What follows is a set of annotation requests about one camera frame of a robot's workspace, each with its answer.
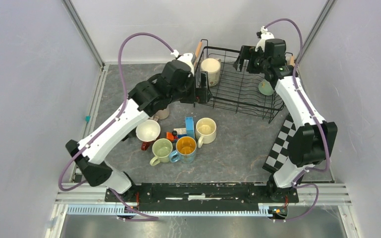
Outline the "cream floral mug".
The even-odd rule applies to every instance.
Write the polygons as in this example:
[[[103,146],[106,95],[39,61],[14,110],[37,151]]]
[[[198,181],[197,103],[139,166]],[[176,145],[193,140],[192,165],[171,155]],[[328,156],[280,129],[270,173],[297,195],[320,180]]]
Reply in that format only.
[[[201,71],[205,71],[208,75],[208,84],[210,87],[219,83],[221,63],[218,59],[207,58],[201,63]]]

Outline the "cream cup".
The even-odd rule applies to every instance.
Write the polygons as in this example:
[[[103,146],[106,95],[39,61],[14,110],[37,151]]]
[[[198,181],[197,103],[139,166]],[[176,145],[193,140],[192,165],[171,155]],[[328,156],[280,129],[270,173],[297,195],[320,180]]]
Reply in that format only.
[[[204,144],[212,143],[217,136],[216,122],[211,118],[202,118],[196,123],[197,147],[201,148]]]

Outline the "pink mug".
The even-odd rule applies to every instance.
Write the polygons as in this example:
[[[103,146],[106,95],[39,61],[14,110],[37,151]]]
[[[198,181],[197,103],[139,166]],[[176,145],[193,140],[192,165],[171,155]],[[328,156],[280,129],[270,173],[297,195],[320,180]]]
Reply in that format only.
[[[169,116],[169,114],[170,114],[170,109],[169,109],[169,106],[167,106],[165,109],[157,111],[151,117],[151,119],[155,121],[163,120],[163,119],[166,119]]]

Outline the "blue mug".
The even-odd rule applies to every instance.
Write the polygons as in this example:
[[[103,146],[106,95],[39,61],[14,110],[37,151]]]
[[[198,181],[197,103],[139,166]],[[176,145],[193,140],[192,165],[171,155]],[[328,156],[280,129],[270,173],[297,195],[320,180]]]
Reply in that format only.
[[[185,164],[192,163],[196,158],[197,142],[193,137],[184,136],[176,142],[176,149],[172,151],[168,158],[170,162],[181,161]]]

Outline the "green mug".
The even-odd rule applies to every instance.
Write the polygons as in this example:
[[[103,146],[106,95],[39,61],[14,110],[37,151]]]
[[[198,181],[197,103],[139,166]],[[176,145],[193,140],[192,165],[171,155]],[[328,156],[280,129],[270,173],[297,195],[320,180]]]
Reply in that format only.
[[[169,163],[169,155],[172,151],[173,145],[171,141],[165,138],[156,140],[152,146],[154,157],[150,160],[150,165],[156,166],[160,163]]]

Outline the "red mug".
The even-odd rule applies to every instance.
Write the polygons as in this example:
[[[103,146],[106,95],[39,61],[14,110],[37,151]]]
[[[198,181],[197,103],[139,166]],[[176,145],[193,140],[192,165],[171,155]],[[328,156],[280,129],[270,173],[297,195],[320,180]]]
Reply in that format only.
[[[157,139],[160,138],[161,127],[153,119],[148,119],[136,127],[136,136],[142,142],[141,150],[146,151]]]

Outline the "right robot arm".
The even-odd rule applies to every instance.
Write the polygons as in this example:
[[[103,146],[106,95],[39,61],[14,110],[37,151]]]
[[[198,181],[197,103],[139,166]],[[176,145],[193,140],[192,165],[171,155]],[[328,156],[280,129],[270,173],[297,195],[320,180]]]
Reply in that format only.
[[[272,185],[266,189],[267,198],[280,202],[286,188],[295,187],[301,176],[316,165],[326,162],[337,135],[334,122],[327,122],[314,108],[301,86],[296,68],[285,59],[286,43],[282,39],[268,39],[261,46],[243,45],[233,66],[241,71],[247,61],[247,72],[263,74],[273,90],[283,99],[295,125],[295,134],[288,144],[286,162],[272,176]]]

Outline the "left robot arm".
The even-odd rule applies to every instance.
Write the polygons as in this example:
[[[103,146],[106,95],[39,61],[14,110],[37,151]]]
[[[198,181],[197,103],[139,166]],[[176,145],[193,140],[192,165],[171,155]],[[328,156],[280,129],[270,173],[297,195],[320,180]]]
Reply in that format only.
[[[173,102],[207,103],[212,94],[206,72],[194,73],[192,64],[177,59],[168,62],[161,73],[139,82],[125,103],[98,129],[79,142],[69,140],[65,147],[90,186],[115,190],[124,202],[135,198],[136,189],[125,172],[105,163],[108,153],[138,125]]]

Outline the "toy block structure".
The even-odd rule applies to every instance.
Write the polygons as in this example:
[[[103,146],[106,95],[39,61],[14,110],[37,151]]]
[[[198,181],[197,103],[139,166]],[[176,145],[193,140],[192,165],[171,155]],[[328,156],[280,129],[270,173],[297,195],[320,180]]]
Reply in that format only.
[[[185,118],[185,127],[174,128],[173,131],[166,133],[166,139],[169,140],[170,142],[176,142],[178,139],[185,136],[190,136],[193,139],[196,138],[195,126],[194,126],[194,121],[192,117]]]

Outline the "checkerboard calibration board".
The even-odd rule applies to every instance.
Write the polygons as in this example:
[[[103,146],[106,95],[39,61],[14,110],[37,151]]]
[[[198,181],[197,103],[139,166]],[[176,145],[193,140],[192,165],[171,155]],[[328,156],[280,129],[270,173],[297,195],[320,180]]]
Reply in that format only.
[[[269,151],[262,168],[270,173],[278,171],[288,158],[288,145],[296,133],[292,116],[288,114]]]

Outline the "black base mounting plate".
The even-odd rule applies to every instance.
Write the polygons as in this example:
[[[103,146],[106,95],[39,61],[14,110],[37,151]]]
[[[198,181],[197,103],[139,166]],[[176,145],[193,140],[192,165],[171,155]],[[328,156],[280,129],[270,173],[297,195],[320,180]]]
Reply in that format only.
[[[257,211],[260,203],[299,201],[293,188],[275,189],[254,182],[141,183],[121,198],[136,202],[141,212]]]

